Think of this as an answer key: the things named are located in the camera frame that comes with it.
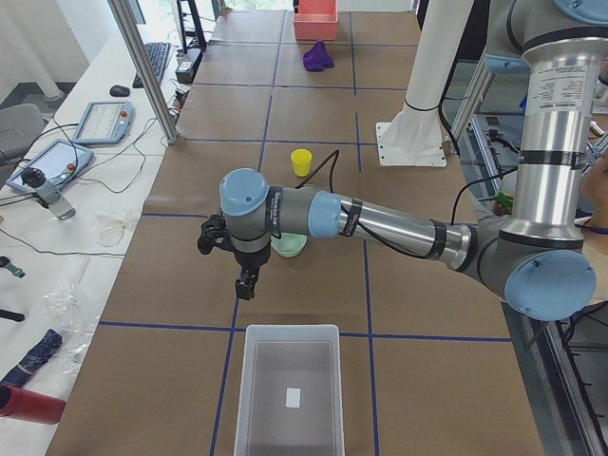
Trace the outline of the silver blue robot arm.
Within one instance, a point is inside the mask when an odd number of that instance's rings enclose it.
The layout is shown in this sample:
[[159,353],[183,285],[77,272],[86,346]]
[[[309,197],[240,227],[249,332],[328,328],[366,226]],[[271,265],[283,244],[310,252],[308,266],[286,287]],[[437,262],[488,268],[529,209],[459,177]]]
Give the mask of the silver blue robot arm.
[[237,296],[254,296],[272,239],[294,234],[365,238],[407,257],[441,261],[540,321],[599,303],[604,274],[575,218],[580,182],[592,174],[587,134],[606,54],[603,1],[490,3],[487,67],[530,78],[518,164],[497,176],[514,210],[498,216],[491,204],[476,201],[476,225],[419,218],[308,183],[272,186],[250,168],[228,173],[219,186],[215,245],[240,265]]

